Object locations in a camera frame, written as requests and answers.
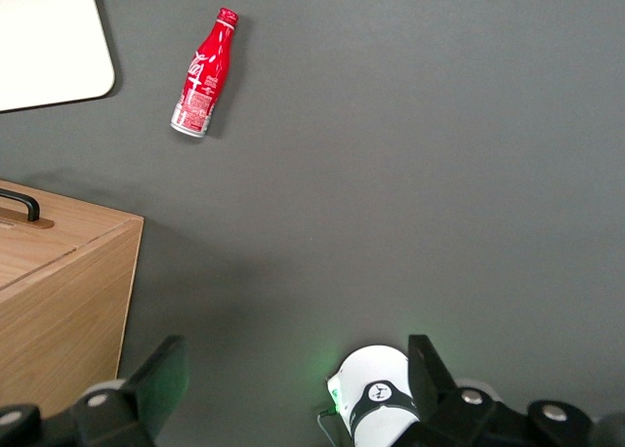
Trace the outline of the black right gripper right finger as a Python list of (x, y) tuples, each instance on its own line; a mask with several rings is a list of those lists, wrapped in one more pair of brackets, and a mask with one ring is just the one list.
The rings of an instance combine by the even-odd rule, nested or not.
[(484, 390), (457, 385), (425, 335), (408, 339), (408, 382), (418, 421), (409, 446), (505, 446), (494, 428), (498, 405)]

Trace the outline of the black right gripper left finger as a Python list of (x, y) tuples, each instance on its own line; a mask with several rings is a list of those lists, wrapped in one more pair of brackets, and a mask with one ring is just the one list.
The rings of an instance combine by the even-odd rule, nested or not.
[(153, 446), (188, 389), (188, 345), (167, 337), (128, 379), (92, 387), (72, 407), (78, 446)]

